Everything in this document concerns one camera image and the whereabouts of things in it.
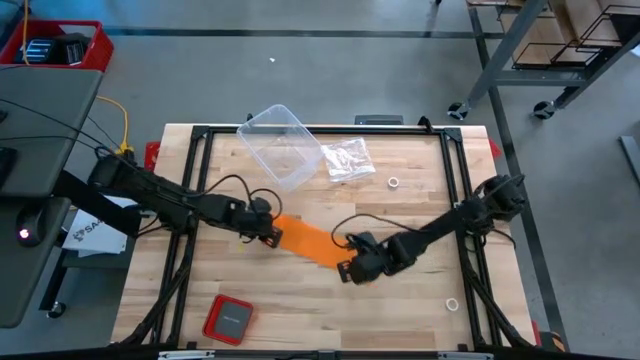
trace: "desk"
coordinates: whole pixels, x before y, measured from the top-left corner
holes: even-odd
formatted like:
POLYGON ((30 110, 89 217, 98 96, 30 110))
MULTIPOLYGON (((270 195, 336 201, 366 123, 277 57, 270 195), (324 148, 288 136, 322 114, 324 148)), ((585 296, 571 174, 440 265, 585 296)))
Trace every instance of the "desk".
MULTIPOLYGON (((74 140, 78 138, 74 129, 82 128, 101 79, 102 73, 94 70, 0 69, 0 110, 8 113, 0 123, 0 146, 18 151, 16 164, 0 190, 0 224, 3 224, 0 226, 0 241, 3 243, 0 245, 0 260, 3 260, 3 275, 0 276, 3 316, 0 316, 0 327, 17 326, 22 319, 69 209, 69 204, 63 202, 66 207, 58 205, 48 210, 52 220, 47 224, 47 240, 27 249, 18 245, 15 233, 17 214, 27 199, 47 198, 52 194, 68 198, 74 205, 112 227, 127 234, 137 233, 140 223, 137 214, 123 211, 64 170, 74 140), (54 138, 6 140, 41 136, 54 138)), ((51 308, 63 277, 64 272, 54 270, 50 281, 54 286, 47 288, 41 308, 51 308)))
MULTIPOLYGON (((461 129, 475 187, 496 173, 487 133, 478 126, 461 129)), ((156 165, 158 175, 180 182, 191 130, 192 125, 166 126, 156 165)), ((349 136, 316 137, 326 144, 349 136)), ((358 212, 419 227, 450 208, 437 138, 364 137, 375 174, 333 184, 328 181, 326 168, 320 166, 317 174, 295 192, 280 194, 284 213, 331 230, 340 220, 358 212), (393 192, 386 185, 391 176, 400 179, 400 187, 393 192)), ((196 164, 200 163, 202 151, 200 146, 196 164)), ((273 188, 235 134, 216 134, 207 186, 232 173, 244 177, 250 188, 273 188)), ((241 185, 231 180, 216 191, 239 198, 246 196, 241 185)), ((504 224, 498 227, 508 231, 504 224)), ((363 230, 373 232, 378 239, 398 231, 366 218, 341 228, 341 232, 363 230)), ((129 335, 157 299, 169 237, 167 232, 156 232, 138 239, 112 340, 129 335)), ((534 342, 513 245, 500 235, 491 234, 485 252, 496 301, 523 337, 534 342)), ((202 224, 180 343, 197 341, 202 349, 231 347, 202 335, 211 302, 216 294, 222 293, 255 306, 241 349, 453 350, 459 343, 471 344, 462 283, 453 235, 431 245, 406 271, 390 278, 381 276, 368 286, 356 286, 342 284, 336 270, 321 268, 258 241, 242 245, 236 234, 202 224), (445 300, 452 297, 460 303, 456 312, 445 308, 445 300)), ((479 301, 478 307, 483 335, 489 339, 486 312, 479 301)), ((170 304, 165 336, 172 311, 170 304)))

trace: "plastic bag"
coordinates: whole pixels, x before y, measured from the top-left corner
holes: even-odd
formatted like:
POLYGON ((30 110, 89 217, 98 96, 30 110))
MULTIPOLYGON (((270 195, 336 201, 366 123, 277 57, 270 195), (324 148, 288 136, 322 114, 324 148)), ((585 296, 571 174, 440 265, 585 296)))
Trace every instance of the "plastic bag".
POLYGON ((376 172, 361 137, 322 146, 322 152, 331 182, 354 180, 376 172))

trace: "yellow cable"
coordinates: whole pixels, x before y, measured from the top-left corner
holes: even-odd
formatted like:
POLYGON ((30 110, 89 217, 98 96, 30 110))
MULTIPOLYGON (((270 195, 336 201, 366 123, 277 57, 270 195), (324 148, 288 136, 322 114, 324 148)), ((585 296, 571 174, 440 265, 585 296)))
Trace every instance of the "yellow cable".
POLYGON ((26 65, 31 65, 27 59, 27 21, 29 21, 29 0, 24 0, 24 19, 22 21, 22 60, 24 60, 26 65))
POLYGON ((127 113, 127 109, 125 109, 124 106, 122 106, 119 102, 113 99, 109 99, 108 97, 98 95, 96 96, 96 99, 106 101, 112 105, 119 107, 120 110, 122 110, 122 114, 124 114, 124 135, 122 137, 122 143, 120 144, 120 149, 118 149, 116 153, 123 154, 126 150, 133 151, 133 147, 129 146, 129 144, 127 143, 127 139, 129 138, 129 113, 127 113))

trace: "black cable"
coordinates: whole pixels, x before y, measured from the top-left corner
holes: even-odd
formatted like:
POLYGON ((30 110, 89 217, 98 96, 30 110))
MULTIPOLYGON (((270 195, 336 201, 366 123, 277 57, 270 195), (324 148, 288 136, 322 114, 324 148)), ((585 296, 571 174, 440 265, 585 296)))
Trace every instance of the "black cable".
POLYGON ((151 227, 151 225, 155 224, 158 221, 158 215, 156 215, 155 218, 153 218, 153 220, 151 220, 150 223, 148 223, 147 225, 143 226, 140 228, 140 230, 138 230, 138 235, 136 235, 136 237, 140 236, 140 233, 149 229, 151 227))
POLYGON ((156 226, 156 227, 154 227, 154 228, 151 228, 151 229, 149 229, 149 230, 145 230, 145 231, 138 232, 138 234, 136 235, 136 239, 137 239, 137 238, 139 238, 140 236, 147 235, 147 234, 148 234, 148 233, 150 233, 150 232, 154 232, 154 231, 156 231, 156 230, 166 229, 166 228, 167 228, 166 226, 164 226, 164 225, 160 225, 160 226, 156 226))
POLYGON ((0 69, 0 71, 17 69, 17 68, 20 68, 20 67, 27 67, 27 65, 8 66, 8 67, 4 67, 4 68, 0 69))
POLYGON ((297 353, 297 354, 293 354, 287 357, 282 357, 282 358, 274 358, 274 360, 293 360, 293 359, 315 359, 316 353, 315 352, 301 352, 301 353, 297 353))
POLYGON ((516 240, 509 234, 507 234, 506 232, 502 231, 502 230, 498 230, 498 229, 491 229, 491 231, 498 233, 504 237, 506 237, 507 239, 509 239, 509 241, 511 241, 513 243, 513 248, 516 248, 516 240))
MULTIPOLYGON (((474 249, 469 249, 469 247, 467 246, 466 239, 468 239, 468 238, 469 238, 469 236, 467 236, 467 237, 465 238, 464 247, 466 247, 466 248, 467 248, 467 251, 468 251, 468 252, 475 253, 476 251, 475 251, 474 249)), ((486 236, 483 236, 483 237, 482 237, 482 240, 480 241, 480 247, 481 247, 481 248, 483 248, 485 245, 487 245, 487 237, 486 237, 486 236)))
POLYGON ((74 139, 70 136, 62 136, 62 135, 39 135, 39 136, 15 136, 10 138, 0 138, 0 141, 11 141, 11 140, 35 140, 35 139, 67 139, 77 143, 80 143, 90 149, 96 149, 95 146, 89 145, 86 142, 78 139, 74 139))
MULTIPOLYGON (((346 219, 344 219, 344 220, 340 221, 340 222, 338 223, 338 225, 336 225, 336 227, 334 227, 334 228, 333 228, 333 230, 331 230, 331 241, 333 241, 333 243, 334 243, 337 247, 342 248, 342 249, 350 249, 350 246, 349 246, 349 245, 340 245, 340 244, 338 244, 338 243, 336 242, 336 239, 335 239, 335 233, 336 233, 336 230, 338 230, 338 228, 339 228, 340 226, 344 225, 346 222, 348 222, 348 221, 350 221, 350 220, 353 220, 353 219, 355 219, 355 218, 357 218, 357 217, 361 217, 361 216, 370 217, 370 218, 375 219, 375 220, 378 220, 378 221, 386 222, 386 223, 389 223, 389 224, 391 224, 391 225, 397 226, 397 227, 399 227, 399 228, 405 229, 405 230, 407 230, 407 231, 412 231, 412 232, 417 232, 417 233, 425 233, 425 232, 426 232, 426 231, 423 231, 423 230, 413 229, 413 228, 410 228, 410 227, 408 227, 408 226, 406 226, 406 225, 402 225, 402 224, 400 224, 400 223, 398 223, 398 222, 395 222, 395 221, 393 221, 393 220, 384 219, 384 218, 381 218, 381 217, 378 217, 378 216, 375 216, 375 215, 372 215, 372 214, 366 214, 366 213, 365 213, 365 214, 355 214, 355 215, 349 216, 348 218, 346 218, 346 219)), ((353 244, 353 242, 350 240, 350 236, 347 236, 347 237, 346 237, 346 239, 347 239, 347 241, 349 242, 349 244, 353 244)))
MULTIPOLYGON (((113 152, 113 150, 109 149, 109 147, 106 146, 102 141, 100 141, 100 140, 96 139, 95 137, 87 134, 86 132, 84 132, 84 131, 82 131, 80 129, 76 129, 71 125, 65 124, 64 122, 62 122, 62 121, 60 121, 60 120, 58 120, 58 119, 56 119, 54 117, 51 117, 51 116, 49 116, 49 115, 47 115, 45 113, 42 113, 42 112, 40 112, 38 110, 35 110, 35 109, 31 109, 31 108, 29 108, 27 106, 18 104, 16 102, 13 102, 13 101, 10 101, 10 100, 6 100, 6 99, 0 99, 0 102, 5 102, 7 104, 11 104, 11 105, 17 106, 17 107, 19 107, 21 109, 30 111, 30 112, 32 112, 34 114, 40 115, 40 116, 42 116, 42 117, 44 117, 46 119, 49 119, 49 120, 51 120, 51 121, 53 121, 53 122, 55 122, 55 123, 57 123, 57 124, 59 124, 59 125, 61 125, 63 127, 66 127, 66 128, 68 128, 70 130, 73 130, 73 131, 77 132, 78 134, 82 134, 82 135, 86 136, 90 140, 93 140, 96 143, 98 143, 100 146, 93 147, 93 146, 90 146, 90 145, 88 145, 88 144, 86 144, 86 143, 84 143, 84 142, 82 142, 82 141, 80 141, 78 139, 73 139, 73 138, 67 137, 67 136, 54 136, 54 135, 50 135, 50 136, 49 135, 47 135, 47 136, 35 136, 35 137, 24 136, 24 137, 12 138, 13 140, 18 140, 18 139, 36 139, 36 138, 64 138, 64 139, 75 140, 75 141, 77 141, 77 142, 79 142, 81 144, 84 144, 84 145, 94 149, 94 151, 96 152, 96 156, 99 156, 98 155, 98 151, 99 151, 98 149, 103 149, 103 150, 107 151, 109 154, 113 155, 122 164, 124 164, 125 166, 129 167, 130 169, 132 169, 134 172, 137 172, 138 174, 144 174, 142 170, 138 169, 135 165, 131 164, 129 161, 127 161, 127 160, 123 159, 122 157, 118 156, 115 152, 113 152)), ((150 183, 152 183, 154 185, 157 185, 157 186, 161 186, 165 190, 167 190, 169 192, 172 192, 172 193, 174 193, 176 195, 183 196, 183 197, 200 197, 200 196, 204 196, 204 195, 208 194, 210 191, 212 191, 213 189, 215 189, 215 187, 220 185, 223 181, 225 181, 227 179, 230 179, 230 178, 236 178, 236 179, 240 180, 240 182, 242 182, 242 185, 244 186, 245 192, 247 194, 247 199, 249 201, 249 206, 251 207, 251 209, 255 213, 258 212, 256 210, 256 208, 255 208, 255 205, 253 204, 253 201, 251 201, 251 191, 249 191, 249 186, 247 185, 246 181, 242 177, 240 177, 239 175, 236 175, 236 174, 231 174, 231 175, 227 175, 227 176, 223 177, 222 179, 218 180, 215 184, 213 184, 211 187, 209 187, 207 190, 205 190, 204 192, 200 192, 200 193, 185 193, 185 192, 176 191, 176 190, 173 190, 171 188, 164 187, 164 186, 156 183, 155 181, 153 181, 153 180, 151 180, 151 179, 149 179, 149 178, 147 178, 145 176, 143 176, 143 177, 144 177, 144 179, 146 179, 150 183)))
MULTIPOLYGON (((495 228, 491 229, 490 231, 493 231, 495 233, 498 233, 498 234, 506 237, 507 239, 509 239, 509 241, 511 241, 513 243, 513 248, 514 249, 516 248, 516 241, 513 239, 513 237, 511 237, 511 235, 507 234, 506 232, 504 232, 502 230, 498 230, 498 229, 495 229, 495 228)), ((487 236, 483 235, 482 236, 482 241, 480 242, 480 247, 483 248, 483 247, 485 247, 485 245, 487 245, 487 236)), ((467 251, 472 252, 472 253, 476 252, 473 249, 469 249, 469 247, 467 246, 466 242, 465 242, 464 246, 467 248, 467 251)))
MULTIPOLYGON (((54 118, 54 117, 51 117, 51 116, 49 116, 49 115, 47 115, 47 114, 45 114, 45 113, 42 113, 42 112, 40 112, 40 111, 38 111, 38 110, 31 109, 31 108, 29 108, 29 107, 27 107, 27 106, 24 106, 24 105, 18 104, 18 103, 16 103, 16 102, 13 102, 13 101, 10 101, 10 100, 6 100, 6 99, 0 99, 0 102, 5 102, 5 103, 7 103, 7 104, 11 104, 11 105, 13 105, 13 106, 17 106, 17 107, 19 107, 19 108, 21 108, 21 109, 24 109, 24 110, 30 111, 30 112, 32 112, 32 113, 34 113, 34 114, 38 114, 38 115, 40 115, 40 116, 42 116, 42 117, 44 117, 44 118, 46 118, 46 119, 49 119, 49 120, 51 120, 51 121, 53 121, 53 122, 55 122, 55 123, 59 124, 60 126, 66 127, 66 128, 68 128, 68 129, 70 129, 70 130, 73 130, 73 131, 77 132, 78 134, 82 134, 82 135, 84 135, 84 136, 88 137, 89 139, 91 139, 91 140, 95 141, 96 143, 100 144, 100 146, 98 146, 98 147, 91 147, 91 148, 93 148, 94 150, 96 150, 97 148, 103 148, 103 149, 104 149, 104 150, 106 150, 109 154, 113 155, 113 156, 114 156, 118 161, 120 161, 121 163, 123 163, 125 166, 127 166, 127 167, 131 168, 133 171, 135 171, 135 172, 137 172, 137 173, 139 173, 139 174, 141 174, 141 173, 142 173, 142 170, 138 169, 136 166, 134 166, 133 164, 129 163, 127 160, 125 160, 125 159, 123 159, 122 157, 118 156, 115 152, 113 152, 113 150, 109 149, 109 147, 108 147, 108 146, 106 146, 102 141, 100 141, 100 140, 96 139, 95 137, 93 137, 93 136, 91 136, 91 135, 87 134, 87 133, 86 133, 86 132, 84 132, 84 131, 82 131, 82 130, 80 130, 80 129, 76 129, 76 128, 74 128, 73 126, 68 125, 68 124, 65 124, 64 122, 62 122, 62 121, 60 121, 60 120, 58 120, 58 119, 56 119, 56 118, 54 118)), ((153 180, 151 180, 151 179, 148 179, 148 178, 146 178, 146 177, 145 177, 145 179, 146 179, 147 181, 151 182, 151 183, 152 183, 152 184, 154 184, 154 185, 161 186, 161 185, 157 184, 156 182, 154 182, 154 181, 153 181, 153 180)), ((169 191, 169 192, 172 192, 172 193, 174 193, 174 194, 176 194, 176 195, 179 195, 179 196, 185 196, 185 193, 178 192, 178 191, 175 191, 175 190, 170 189, 170 188, 165 188, 165 190, 167 190, 167 191, 169 191)))
POLYGON ((256 210, 256 206, 253 203, 253 201, 251 201, 251 191, 249 190, 249 186, 247 185, 247 182, 240 176, 240 175, 236 175, 236 174, 230 174, 227 176, 224 176, 222 179, 216 181, 215 184, 211 185, 207 190, 199 192, 199 193, 191 193, 191 194, 184 194, 184 197, 188 197, 188 198, 197 198, 197 197, 202 197, 207 195, 208 193, 210 193, 211 191, 213 191, 213 189, 215 189, 218 185, 222 184, 223 182, 234 178, 234 179, 238 179, 240 180, 240 182, 242 183, 242 186, 244 187, 244 191, 247 193, 247 199, 249 201, 249 206, 251 207, 251 210, 253 210, 253 212, 255 212, 256 214, 258 213, 258 211, 256 210))
POLYGON ((280 198, 280 196, 278 196, 278 194, 276 194, 275 191, 271 190, 271 189, 267 189, 267 188, 259 188, 259 189, 255 189, 251 192, 250 196, 253 197, 253 194, 257 193, 257 192, 268 192, 271 195, 273 195, 276 200, 278 201, 278 213, 276 214, 276 216, 273 217, 273 220, 277 219, 280 217, 280 215, 282 215, 282 199, 280 198))
POLYGON ((120 147, 120 145, 115 140, 113 140, 113 138, 109 136, 109 134, 106 131, 104 131, 104 129, 100 127, 100 125, 98 125, 98 123, 95 120, 93 120, 91 116, 87 115, 87 119, 91 121, 93 125, 95 125, 98 128, 98 130, 100 130, 100 132, 103 133, 104 136, 106 136, 107 139, 109 139, 109 141, 111 141, 111 143, 116 146, 116 149, 120 147))

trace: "red bin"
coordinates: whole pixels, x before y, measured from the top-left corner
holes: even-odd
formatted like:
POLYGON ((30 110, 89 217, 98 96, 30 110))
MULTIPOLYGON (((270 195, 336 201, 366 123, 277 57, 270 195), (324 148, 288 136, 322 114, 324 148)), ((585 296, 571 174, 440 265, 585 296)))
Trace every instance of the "red bin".
MULTIPOLYGON (((73 21, 73 20, 37 20, 29 19, 27 23, 27 41, 35 37, 54 37, 65 34, 61 26, 91 26, 95 33, 89 42, 84 59, 77 65, 56 64, 31 64, 33 67, 63 68, 63 69, 91 69, 105 72, 113 55, 113 43, 102 29, 99 21, 73 21)), ((22 47, 21 21, 9 38, 7 45, 0 52, 0 64, 14 64, 13 60, 22 47)))

